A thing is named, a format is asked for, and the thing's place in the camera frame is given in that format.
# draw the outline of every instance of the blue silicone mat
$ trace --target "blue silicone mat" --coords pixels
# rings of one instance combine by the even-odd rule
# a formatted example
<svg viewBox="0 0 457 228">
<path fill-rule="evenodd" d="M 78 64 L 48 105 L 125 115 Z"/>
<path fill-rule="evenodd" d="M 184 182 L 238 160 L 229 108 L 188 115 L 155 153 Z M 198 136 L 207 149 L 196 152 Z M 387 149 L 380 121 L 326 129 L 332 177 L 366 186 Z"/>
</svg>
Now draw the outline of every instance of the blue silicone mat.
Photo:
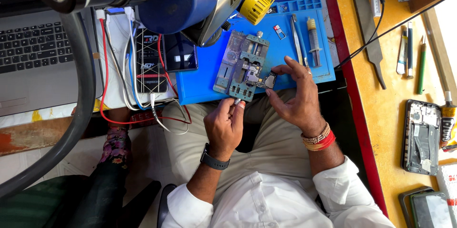
<svg viewBox="0 0 457 228">
<path fill-rule="evenodd" d="M 310 43 L 306 21 L 308 20 L 308 17 L 316 20 L 319 45 L 322 48 L 320 51 L 320 61 L 322 67 L 311 67 L 314 82 L 320 83 L 335 80 L 320 0 L 291 0 L 285 2 L 274 2 L 271 6 L 276 7 L 278 12 L 265 15 L 259 24 L 254 26 L 244 18 L 230 19 L 229 21 L 232 24 L 231 29 L 228 32 L 223 31 L 220 39 L 213 46 L 207 48 L 197 48 L 198 70 L 176 73 L 179 102 L 181 105 L 206 102 L 228 97 L 226 94 L 214 91 L 213 85 L 232 30 L 240 31 L 244 34 L 254 35 L 257 31 L 262 31 L 262 38 L 270 41 L 270 47 L 266 55 L 266 61 L 262 72 L 260 73 L 260 77 L 264 77 L 270 73 L 271 67 L 284 64 L 284 56 L 286 55 L 297 60 L 297 52 L 293 43 L 292 30 L 290 26 L 290 18 L 293 13 L 297 15 L 307 51 L 310 50 Z M 286 34 L 286 38 L 283 40 L 279 39 L 273 29 L 273 26 L 275 25 L 280 26 Z M 313 56 L 311 53 L 308 53 L 308 62 L 310 66 L 314 66 Z M 278 76 L 274 90 L 292 88 L 296 86 L 297 84 L 289 75 L 282 75 Z M 265 89 L 256 88 L 255 93 L 261 93 L 264 91 Z"/>
</svg>

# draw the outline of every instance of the wristwatch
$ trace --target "wristwatch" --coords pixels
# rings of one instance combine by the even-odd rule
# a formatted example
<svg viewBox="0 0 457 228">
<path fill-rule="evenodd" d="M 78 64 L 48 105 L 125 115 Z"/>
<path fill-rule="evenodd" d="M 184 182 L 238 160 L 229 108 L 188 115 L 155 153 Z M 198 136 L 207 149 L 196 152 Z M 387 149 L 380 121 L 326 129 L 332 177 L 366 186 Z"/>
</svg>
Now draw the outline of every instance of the wristwatch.
<svg viewBox="0 0 457 228">
<path fill-rule="evenodd" d="M 205 144 L 205 149 L 203 149 L 202 157 L 200 158 L 200 163 L 205 163 L 209 167 L 214 168 L 216 170 L 225 170 L 229 166 L 230 159 L 227 162 L 221 162 L 216 160 L 208 155 L 209 152 L 209 144 Z"/>
</svg>

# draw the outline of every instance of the red edge trim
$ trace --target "red edge trim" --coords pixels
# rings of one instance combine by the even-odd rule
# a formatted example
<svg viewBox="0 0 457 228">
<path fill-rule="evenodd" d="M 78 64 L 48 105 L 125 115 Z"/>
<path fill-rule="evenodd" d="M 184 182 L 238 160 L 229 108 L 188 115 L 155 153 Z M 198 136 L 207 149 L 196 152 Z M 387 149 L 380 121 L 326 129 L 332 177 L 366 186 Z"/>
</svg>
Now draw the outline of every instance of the red edge trim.
<svg viewBox="0 0 457 228">
<path fill-rule="evenodd" d="M 340 61 L 343 61 L 349 56 L 349 48 L 344 33 L 343 22 L 341 20 L 340 9 L 338 8 L 337 0 L 326 0 L 328 7 L 328 15 L 333 29 L 333 34 L 336 43 L 336 50 Z M 357 137 L 359 139 L 360 149 L 362 150 L 363 163 L 367 171 L 368 183 L 370 185 L 371 194 L 374 202 L 379 206 L 383 214 L 388 218 L 386 202 L 382 193 L 381 181 L 379 179 L 378 168 L 373 154 L 373 148 L 368 133 L 367 122 L 363 113 L 362 101 L 357 87 L 356 76 L 352 63 L 348 62 L 342 66 L 343 75 L 347 83 L 347 92 L 351 97 L 352 102 L 352 117 L 356 125 Z"/>
</svg>

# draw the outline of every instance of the hand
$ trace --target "hand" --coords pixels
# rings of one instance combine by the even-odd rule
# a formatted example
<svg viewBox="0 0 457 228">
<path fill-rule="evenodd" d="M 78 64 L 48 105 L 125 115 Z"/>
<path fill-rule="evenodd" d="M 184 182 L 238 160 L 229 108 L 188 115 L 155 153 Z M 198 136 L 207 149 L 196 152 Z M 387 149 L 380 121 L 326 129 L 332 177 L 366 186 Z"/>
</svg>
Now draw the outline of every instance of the hand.
<svg viewBox="0 0 457 228">
<path fill-rule="evenodd" d="M 221 100 L 218 108 L 205 116 L 206 133 L 209 139 L 209 155 L 219 161 L 230 159 L 243 137 L 243 114 L 246 103 L 237 106 L 234 98 Z"/>
<path fill-rule="evenodd" d="M 315 138 L 325 128 L 325 120 L 320 115 L 317 85 L 313 81 L 311 70 L 300 65 L 289 56 L 284 57 L 287 65 L 271 68 L 279 75 L 290 74 L 297 82 L 295 98 L 284 103 L 272 89 L 266 89 L 270 104 L 278 115 L 289 123 L 298 126 L 303 136 Z"/>
<path fill-rule="evenodd" d="M 110 120 L 113 120 L 115 122 L 127 123 L 128 121 L 130 121 L 130 109 L 128 109 L 127 107 L 109 109 L 108 117 Z M 125 128 L 129 127 L 129 125 L 114 124 L 111 122 L 108 122 L 108 126 Z"/>
</svg>

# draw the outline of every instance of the syringe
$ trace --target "syringe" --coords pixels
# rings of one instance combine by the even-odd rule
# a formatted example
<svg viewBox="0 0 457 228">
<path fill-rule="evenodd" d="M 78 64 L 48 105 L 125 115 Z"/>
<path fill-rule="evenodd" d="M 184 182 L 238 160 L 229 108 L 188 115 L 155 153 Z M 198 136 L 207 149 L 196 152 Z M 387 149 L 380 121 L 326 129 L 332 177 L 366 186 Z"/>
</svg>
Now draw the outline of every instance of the syringe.
<svg viewBox="0 0 457 228">
<path fill-rule="evenodd" d="M 306 24 L 308 25 L 309 43 L 311 44 L 311 50 L 309 52 L 313 54 L 314 67 L 321 67 L 322 65 L 320 64 L 319 50 L 322 49 L 319 48 L 316 21 L 308 17 L 308 21 L 306 22 Z"/>
</svg>

